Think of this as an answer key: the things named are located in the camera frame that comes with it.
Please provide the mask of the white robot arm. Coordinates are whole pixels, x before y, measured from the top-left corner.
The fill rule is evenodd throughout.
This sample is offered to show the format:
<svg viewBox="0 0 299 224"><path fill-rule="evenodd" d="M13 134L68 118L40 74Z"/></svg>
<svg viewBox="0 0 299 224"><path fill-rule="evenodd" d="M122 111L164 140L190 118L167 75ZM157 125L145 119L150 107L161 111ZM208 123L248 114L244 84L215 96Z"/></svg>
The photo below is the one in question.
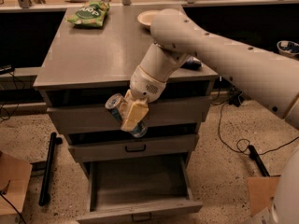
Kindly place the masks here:
<svg viewBox="0 0 299 224"><path fill-rule="evenodd" d="M146 116L148 104L190 57L198 59L250 98L299 129L299 62L264 49L214 35L184 13L167 8L150 23L154 43L133 72L121 129L130 132Z"/></svg>

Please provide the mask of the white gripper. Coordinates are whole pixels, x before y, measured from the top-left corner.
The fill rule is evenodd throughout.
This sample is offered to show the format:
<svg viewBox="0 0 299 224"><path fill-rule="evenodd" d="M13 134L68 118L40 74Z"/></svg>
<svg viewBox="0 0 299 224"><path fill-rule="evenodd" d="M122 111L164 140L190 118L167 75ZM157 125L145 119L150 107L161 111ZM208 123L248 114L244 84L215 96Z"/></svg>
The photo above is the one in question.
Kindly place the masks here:
<svg viewBox="0 0 299 224"><path fill-rule="evenodd" d="M130 79L130 90L121 98L119 106L123 131L131 132L135 128L138 122L149 112L148 102L158 100L165 86L165 82L160 82L151 77L141 66L135 69Z"/></svg>

